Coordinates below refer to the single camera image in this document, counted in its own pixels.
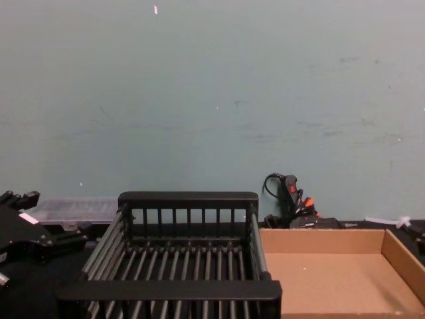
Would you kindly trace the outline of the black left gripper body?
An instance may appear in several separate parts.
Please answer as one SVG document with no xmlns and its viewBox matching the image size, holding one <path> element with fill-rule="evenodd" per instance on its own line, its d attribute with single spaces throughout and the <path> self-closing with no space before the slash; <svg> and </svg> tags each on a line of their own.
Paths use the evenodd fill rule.
<svg viewBox="0 0 425 319">
<path fill-rule="evenodd" d="M 27 213 L 1 205 L 1 264 L 20 259 L 45 262 L 52 256 L 53 237 Z"/>
</svg>

